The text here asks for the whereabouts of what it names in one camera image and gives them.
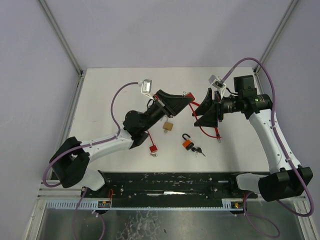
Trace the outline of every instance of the red cable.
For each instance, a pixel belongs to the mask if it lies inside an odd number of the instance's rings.
[[[190,108],[191,108],[191,110],[192,110],[192,113],[193,113],[195,119],[198,121],[198,117],[197,117],[197,115],[196,115],[196,113],[195,113],[194,108],[191,106],[190,103],[189,103],[189,106],[190,106]],[[218,134],[219,134],[218,128],[215,127],[214,129],[215,129],[215,133],[218,135]],[[203,128],[202,128],[201,126],[200,126],[200,130],[201,130],[205,135],[207,135],[207,136],[210,137],[210,138],[213,138],[213,139],[220,139],[220,138],[221,138],[220,136],[212,136],[212,135],[209,135],[208,133],[205,132],[205,130],[203,130]]]
[[[197,102],[195,102],[195,101],[192,101],[191,103],[192,103],[193,105],[198,106],[198,107],[200,106],[200,104],[199,104],[199,103],[197,103]]]
[[[110,190],[109,190],[109,194],[108,194],[108,197],[109,197],[109,200],[110,200],[110,202],[111,202],[111,199],[112,199],[112,196],[114,195],[114,190],[111,188]]]
[[[150,138],[150,140],[151,140],[151,142],[152,142],[152,145],[155,145],[155,144],[154,144],[154,141],[152,140],[152,137],[151,137],[151,135],[150,135],[150,132],[149,132],[148,130],[147,130],[146,132],[147,132],[148,135],[149,135],[149,138]]]

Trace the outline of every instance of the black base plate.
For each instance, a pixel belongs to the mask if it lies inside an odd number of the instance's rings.
[[[239,173],[101,172],[107,184],[98,191],[88,189],[85,198],[108,198],[112,189],[114,208],[222,207],[221,199],[243,199],[246,191],[238,189],[235,183]],[[252,194],[250,198],[257,198],[257,195]]]

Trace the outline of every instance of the key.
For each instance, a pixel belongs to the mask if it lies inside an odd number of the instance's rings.
[[[195,152],[195,157],[197,157],[198,152],[197,152],[197,149],[196,149],[194,146],[191,148],[191,151],[192,151],[192,152]]]
[[[202,154],[203,156],[206,156],[206,155],[204,155],[204,153],[202,152],[202,149],[200,147],[196,148],[196,152]]]

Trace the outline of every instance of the padlock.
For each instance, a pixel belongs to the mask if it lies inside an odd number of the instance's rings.
[[[166,122],[163,124],[163,127],[162,127],[162,128],[164,129],[164,132],[166,133],[166,131],[171,131],[173,127],[174,127],[174,124],[173,124],[173,123],[166,121]]]
[[[189,151],[195,144],[190,141],[189,139],[187,139],[185,136],[187,136],[188,138],[190,138],[190,136],[186,133],[184,133],[182,135],[182,138],[184,139],[184,143],[182,143],[182,146],[187,150]]]

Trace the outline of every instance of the brass padlock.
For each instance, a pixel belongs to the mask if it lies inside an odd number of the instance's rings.
[[[162,128],[164,129],[164,132],[167,133],[168,131],[171,131],[173,127],[173,123],[166,121]]]

